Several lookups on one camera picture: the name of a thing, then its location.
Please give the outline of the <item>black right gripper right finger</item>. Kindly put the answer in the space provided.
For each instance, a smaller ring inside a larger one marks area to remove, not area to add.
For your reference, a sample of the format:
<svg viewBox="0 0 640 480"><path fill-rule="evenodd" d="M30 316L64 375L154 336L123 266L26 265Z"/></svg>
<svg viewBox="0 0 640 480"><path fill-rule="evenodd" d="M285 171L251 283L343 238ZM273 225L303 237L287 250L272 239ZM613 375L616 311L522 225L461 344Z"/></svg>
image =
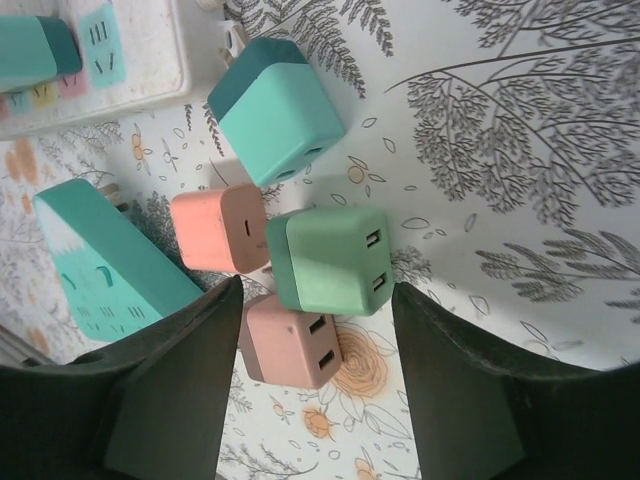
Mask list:
<svg viewBox="0 0 640 480"><path fill-rule="evenodd" d="M414 286L392 295L426 479L635 479L639 367L597 371L511 344Z"/></svg>

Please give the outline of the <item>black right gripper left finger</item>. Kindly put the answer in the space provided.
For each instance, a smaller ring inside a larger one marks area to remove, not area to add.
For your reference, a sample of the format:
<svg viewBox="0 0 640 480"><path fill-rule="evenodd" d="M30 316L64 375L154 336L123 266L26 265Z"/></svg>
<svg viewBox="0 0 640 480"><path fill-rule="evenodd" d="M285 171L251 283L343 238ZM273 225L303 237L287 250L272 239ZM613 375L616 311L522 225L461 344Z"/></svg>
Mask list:
<svg viewBox="0 0 640 480"><path fill-rule="evenodd" d="M232 277L64 364L1 370L5 479L212 479L236 357Z"/></svg>

